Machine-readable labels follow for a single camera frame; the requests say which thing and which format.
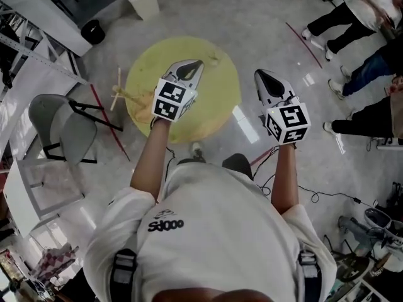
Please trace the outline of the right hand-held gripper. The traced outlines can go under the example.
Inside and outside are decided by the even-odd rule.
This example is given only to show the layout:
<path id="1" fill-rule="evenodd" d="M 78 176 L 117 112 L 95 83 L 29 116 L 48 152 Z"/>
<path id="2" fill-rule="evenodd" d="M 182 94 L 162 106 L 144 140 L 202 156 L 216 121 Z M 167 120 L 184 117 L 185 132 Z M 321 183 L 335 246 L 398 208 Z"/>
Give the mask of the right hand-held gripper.
<path id="1" fill-rule="evenodd" d="M 278 145 L 302 141 L 311 127 L 305 103 L 301 103 L 290 83 L 265 69 L 254 72 L 258 98 L 263 104 L 263 125 Z M 286 98 L 272 103 L 271 98 Z"/>

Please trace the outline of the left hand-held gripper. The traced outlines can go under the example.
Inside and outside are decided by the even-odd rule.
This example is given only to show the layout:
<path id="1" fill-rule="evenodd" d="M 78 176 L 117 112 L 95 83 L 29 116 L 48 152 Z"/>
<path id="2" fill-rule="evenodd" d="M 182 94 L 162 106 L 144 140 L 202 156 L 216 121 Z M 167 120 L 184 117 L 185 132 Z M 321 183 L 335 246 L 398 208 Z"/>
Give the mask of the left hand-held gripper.
<path id="1" fill-rule="evenodd" d="M 157 83 L 152 114 L 177 122 L 197 98 L 196 88 L 203 70 L 201 60 L 188 59 L 173 63 Z"/>

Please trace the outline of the person's right forearm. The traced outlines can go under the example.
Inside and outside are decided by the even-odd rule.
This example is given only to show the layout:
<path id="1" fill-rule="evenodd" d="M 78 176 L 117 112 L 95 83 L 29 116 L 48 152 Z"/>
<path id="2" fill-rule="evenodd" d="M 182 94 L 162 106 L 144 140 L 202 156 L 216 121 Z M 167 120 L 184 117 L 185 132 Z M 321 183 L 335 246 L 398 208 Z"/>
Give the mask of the person's right forearm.
<path id="1" fill-rule="evenodd" d="M 299 204 L 294 144 L 279 147 L 271 204 L 281 215 Z"/>

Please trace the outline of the person's left forearm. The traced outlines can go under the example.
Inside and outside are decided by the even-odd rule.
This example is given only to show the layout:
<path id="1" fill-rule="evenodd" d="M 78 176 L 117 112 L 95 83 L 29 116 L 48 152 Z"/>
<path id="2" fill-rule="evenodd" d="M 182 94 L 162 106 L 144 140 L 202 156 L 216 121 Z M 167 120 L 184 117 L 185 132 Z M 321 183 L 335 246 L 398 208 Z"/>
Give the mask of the person's left forearm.
<path id="1" fill-rule="evenodd" d="M 161 187 L 170 126 L 171 122 L 162 118 L 154 122 L 130 181 L 132 188 L 151 194 L 155 201 Z"/>

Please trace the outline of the round yellow table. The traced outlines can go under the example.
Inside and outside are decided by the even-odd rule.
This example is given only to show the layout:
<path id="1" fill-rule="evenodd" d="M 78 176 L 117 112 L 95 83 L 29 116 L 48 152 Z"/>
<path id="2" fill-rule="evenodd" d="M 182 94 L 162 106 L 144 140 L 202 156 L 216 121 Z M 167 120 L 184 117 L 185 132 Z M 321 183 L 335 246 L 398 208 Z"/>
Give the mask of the round yellow table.
<path id="1" fill-rule="evenodd" d="M 220 63 L 215 68 L 208 66 L 209 53 L 220 57 Z M 192 36 L 174 36 L 149 47 L 130 69 L 126 92 L 134 96 L 154 92 L 159 78 L 173 63 L 188 59 L 203 61 L 205 68 L 197 87 L 198 97 L 184 116 L 171 125 L 171 143 L 190 143 L 212 135 L 231 117 L 234 107 L 241 103 L 239 78 L 230 57 L 213 43 Z M 135 121 L 133 103 L 125 102 L 134 124 L 144 135 L 148 135 L 150 123 Z"/>

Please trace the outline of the wooden stick stand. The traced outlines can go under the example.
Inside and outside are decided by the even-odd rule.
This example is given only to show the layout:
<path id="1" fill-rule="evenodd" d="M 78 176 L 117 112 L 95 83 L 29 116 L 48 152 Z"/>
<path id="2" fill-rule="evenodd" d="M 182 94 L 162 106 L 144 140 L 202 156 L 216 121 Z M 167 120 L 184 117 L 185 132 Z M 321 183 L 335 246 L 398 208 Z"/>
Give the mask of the wooden stick stand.
<path id="1" fill-rule="evenodd" d="M 153 119 L 153 115 L 151 113 L 152 102 L 154 99 L 153 92 L 146 92 L 145 94 L 140 94 L 139 96 L 131 95 L 126 90 L 122 89 L 122 70 L 118 67 L 117 74 L 117 85 L 112 87 L 112 91 L 114 95 L 112 95 L 113 101 L 110 107 L 110 111 L 113 111 L 117 100 L 119 98 L 124 98 L 126 101 L 133 103 L 134 110 L 132 111 L 135 121 L 139 123 L 150 123 Z"/>

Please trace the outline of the person's left shoe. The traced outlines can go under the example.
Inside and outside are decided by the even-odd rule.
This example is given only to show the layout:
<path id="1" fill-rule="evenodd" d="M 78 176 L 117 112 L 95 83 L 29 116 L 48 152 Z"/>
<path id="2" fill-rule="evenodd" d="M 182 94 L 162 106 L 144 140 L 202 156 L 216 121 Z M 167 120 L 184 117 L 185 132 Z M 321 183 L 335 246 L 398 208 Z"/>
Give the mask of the person's left shoe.
<path id="1" fill-rule="evenodd" d="M 191 144 L 191 158 L 204 159 L 201 144 L 198 142 L 193 142 Z"/>

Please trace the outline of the white waste bin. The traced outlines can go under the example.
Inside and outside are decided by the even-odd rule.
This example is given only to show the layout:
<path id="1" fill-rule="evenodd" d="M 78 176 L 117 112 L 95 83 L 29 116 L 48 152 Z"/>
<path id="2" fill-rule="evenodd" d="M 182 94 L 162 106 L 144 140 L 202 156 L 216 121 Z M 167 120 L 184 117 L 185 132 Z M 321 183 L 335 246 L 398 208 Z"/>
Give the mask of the white waste bin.
<path id="1" fill-rule="evenodd" d="M 142 20 L 157 16 L 160 12 L 157 0 L 128 0 Z"/>

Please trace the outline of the person's right leg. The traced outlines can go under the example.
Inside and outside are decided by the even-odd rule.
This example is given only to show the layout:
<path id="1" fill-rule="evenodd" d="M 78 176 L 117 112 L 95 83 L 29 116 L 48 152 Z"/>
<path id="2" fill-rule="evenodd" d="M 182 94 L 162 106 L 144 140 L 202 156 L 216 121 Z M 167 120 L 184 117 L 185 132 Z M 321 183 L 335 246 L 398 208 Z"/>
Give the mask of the person's right leg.
<path id="1" fill-rule="evenodd" d="M 222 167 L 240 172 L 253 180 L 251 165 L 243 154 L 233 154 L 222 162 Z"/>

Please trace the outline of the black round bin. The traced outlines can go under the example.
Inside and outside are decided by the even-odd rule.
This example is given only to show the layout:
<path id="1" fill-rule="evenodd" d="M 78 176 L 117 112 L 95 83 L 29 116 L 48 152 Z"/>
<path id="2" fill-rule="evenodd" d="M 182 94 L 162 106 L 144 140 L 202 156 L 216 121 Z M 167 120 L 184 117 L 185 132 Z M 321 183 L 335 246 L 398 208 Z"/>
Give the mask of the black round bin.
<path id="1" fill-rule="evenodd" d="M 97 19 L 88 21 L 82 27 L 81 35 L 92 45 L 98 45 L 105 39 L 105 32 Z"/>

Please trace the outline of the grey chair with black legs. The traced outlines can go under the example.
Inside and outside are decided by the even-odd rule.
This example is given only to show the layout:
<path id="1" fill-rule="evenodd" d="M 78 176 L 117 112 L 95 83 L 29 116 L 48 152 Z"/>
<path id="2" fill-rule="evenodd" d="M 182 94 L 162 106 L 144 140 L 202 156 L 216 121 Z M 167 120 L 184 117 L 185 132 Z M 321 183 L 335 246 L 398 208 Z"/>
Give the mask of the grey chair with black legs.
<path id="1" fill-rule="evenodd" d="M 47 159 L 71 165 L 98 163 L 86 158 L 97 136 L 97 124 L 117 131 L 123 128 L 88 113 L 89 109 L 103 111 L 104 107 L 58 94 L 40 94 L 31 101 L 28 117 Z"/>

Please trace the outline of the long white desk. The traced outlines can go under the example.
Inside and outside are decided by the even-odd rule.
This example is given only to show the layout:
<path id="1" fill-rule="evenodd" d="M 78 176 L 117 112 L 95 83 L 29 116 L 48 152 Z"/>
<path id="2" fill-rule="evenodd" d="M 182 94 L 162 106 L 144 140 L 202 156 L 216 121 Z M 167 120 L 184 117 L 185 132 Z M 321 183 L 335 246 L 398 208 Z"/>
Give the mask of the long white desk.
<path id="1" fill-rule="evenodd" d="M 0 0 L 78 56 L 93 46 L 78 26 L 51 0 Z"/>

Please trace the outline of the person's white t-shirt torso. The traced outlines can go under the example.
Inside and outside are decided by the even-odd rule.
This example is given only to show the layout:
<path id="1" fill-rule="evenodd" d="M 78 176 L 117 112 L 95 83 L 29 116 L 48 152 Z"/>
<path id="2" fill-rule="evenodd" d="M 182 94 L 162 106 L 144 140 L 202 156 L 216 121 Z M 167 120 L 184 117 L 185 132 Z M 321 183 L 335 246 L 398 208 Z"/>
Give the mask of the person's white t-shirt torso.
<path id="1" fill-rule="evenodd" d="M 246 175 L 211 164 L 178 165 L 159 203 L 132 187 L 112 199 L 83 267 L 101 302 L 111 302 L 113 259 L 124 247 L 136 253 L 132 296 L 143 302 L 185 288 L 250 289 L 274 302 L 297 302 L 302 249 L 315 254 L 322 272 L 321 301 L 337 272 L 301 204 L 279 213 Z"/>

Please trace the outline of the crumpled blue jeans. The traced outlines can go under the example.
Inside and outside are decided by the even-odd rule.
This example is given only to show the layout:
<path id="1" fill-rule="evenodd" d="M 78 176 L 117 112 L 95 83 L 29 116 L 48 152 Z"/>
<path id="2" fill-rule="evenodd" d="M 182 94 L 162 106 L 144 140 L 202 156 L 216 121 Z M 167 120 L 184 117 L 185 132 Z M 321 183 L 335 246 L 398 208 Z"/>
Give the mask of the crumpled blue jeans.
<path id="1" fill-rule="evenodd" d="M 338 227 L 351 232 L 355 240 L 368 250 L 372 249 L 378 241 L 378 235 L 374 231 L 359 223 L 358 220 L 353 217 L 340 216 L 338 219 Z"/>

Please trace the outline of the small white table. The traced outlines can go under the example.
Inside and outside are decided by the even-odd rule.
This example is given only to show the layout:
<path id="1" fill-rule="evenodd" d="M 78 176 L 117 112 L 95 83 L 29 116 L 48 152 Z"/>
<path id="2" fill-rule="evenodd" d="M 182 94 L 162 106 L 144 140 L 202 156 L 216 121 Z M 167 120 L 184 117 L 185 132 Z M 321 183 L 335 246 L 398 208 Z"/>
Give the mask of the small white table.
<path id="1" fill-rule="evenodd" d="M 46 167 L 56 163 L 56 160 L 51 159 L 15 159 L 11 165 L 3 193 L 14 224 L 23 238 L 27 237 L 32 230 L 58 218 L 61 209 L 85 198 L 84 193 L 79 191 L 61 203 L 47 208 L 40 207 L 33 190 L 44 187 L 44 182 L 31 183 L 28 180 L 27 169 Z"/>

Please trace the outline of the red white checkered cloth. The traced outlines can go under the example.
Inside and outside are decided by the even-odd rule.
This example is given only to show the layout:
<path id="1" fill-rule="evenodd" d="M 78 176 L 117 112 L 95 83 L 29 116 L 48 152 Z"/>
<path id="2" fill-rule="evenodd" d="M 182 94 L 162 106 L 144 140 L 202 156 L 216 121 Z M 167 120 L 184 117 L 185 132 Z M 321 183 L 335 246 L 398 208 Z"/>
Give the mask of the red white checkered cloth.
<path id="1" fill-rule="evenodd" d="M 61 248 L 45 249 L 38 264 L 30 272 L 30 278 L 48 285 L 51 278 L 58 276 L 76 261 L 78 250 L 78 246 L 73 248 L 70 243 Z"/>

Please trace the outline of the grey metal shelf frame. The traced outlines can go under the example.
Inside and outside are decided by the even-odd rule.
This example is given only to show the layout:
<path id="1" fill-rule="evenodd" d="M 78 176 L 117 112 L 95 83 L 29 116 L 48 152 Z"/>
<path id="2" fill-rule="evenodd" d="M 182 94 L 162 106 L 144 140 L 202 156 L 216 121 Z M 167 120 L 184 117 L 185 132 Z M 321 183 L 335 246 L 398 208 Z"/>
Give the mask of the grey metal shelf frame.
<path id="1" fill-rule="evenodd" d="M 4 25 L 1 24 L 1 21 L 3 20 L 3 16 L 6 16 L 7 14 L 11 15 L 10 18 L 18 18 L 19 20 L 21 20 L 21 35 L 18 37 L 18 41 L 1 33 L 1 29 L 4 27 Z M 28 26 L 35 29 L 41 38 L 37 46 L 42 41 L 45 42 L 47 50 L 52 55 L 49 57 L 49 59 L 36 52 L 35 47 L 28 48 L 26 46 L 25 42 L 27 40 L 37 40 L 36 38 L 30 37 L 29 34 L 26 34 L 28 32 Z M 78 84 L 89 85 L 89 82 L 82 77 L 79 71 L 76 62 L 76 59 L 79 56 L 76 53 L 74 53 L 63 43 L 59 42 L 56 38 L 46 33 L 40 27 L 34 25 L 32 21 L 28 20 L 21 13 L 8 6 L 2 0 L 0 0 L 0 43 L 7 46 L 8 48 L 12 48 L 17 52 L 17 56 L 13 60 L 10 71 L 13 71 L 15 66 L 20 61 L 20 58 L 22 56 L 25 56 L 27 58 L 39 61 L 45 64 L 47 67 L 50 67 L 52 70 L 55 70 L 67 77 L 70 77 L 71 79 L 74 79 Z"/>

